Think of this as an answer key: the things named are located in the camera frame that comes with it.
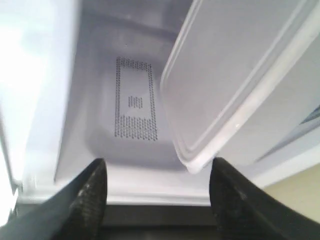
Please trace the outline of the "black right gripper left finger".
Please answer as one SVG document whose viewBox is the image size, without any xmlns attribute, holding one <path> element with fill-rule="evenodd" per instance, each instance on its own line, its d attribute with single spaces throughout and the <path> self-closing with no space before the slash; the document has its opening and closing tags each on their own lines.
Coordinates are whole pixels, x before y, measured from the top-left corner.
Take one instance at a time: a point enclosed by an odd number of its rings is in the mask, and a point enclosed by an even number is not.
<svg viewBox="0 0 320 240">
<path fill-rule="evenodd" d="M 49 200 L 0 228 L 2 240 L 95 240 L 107 201 L 104 159 L 91 162 Z"/>
</svg>

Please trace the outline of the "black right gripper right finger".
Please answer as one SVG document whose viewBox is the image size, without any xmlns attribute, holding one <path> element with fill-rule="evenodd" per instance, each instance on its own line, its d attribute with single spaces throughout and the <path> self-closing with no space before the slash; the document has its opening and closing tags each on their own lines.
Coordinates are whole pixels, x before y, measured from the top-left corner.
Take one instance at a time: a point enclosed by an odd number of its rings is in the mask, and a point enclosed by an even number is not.
<svg viewBox="0 0 320 240">
<path fill-rule="evenodd" d="M 318 240 L 320 225 L 285 206 L 222 157 L 212 161 L 210 207 L 223 240 Z"/>
</svg>

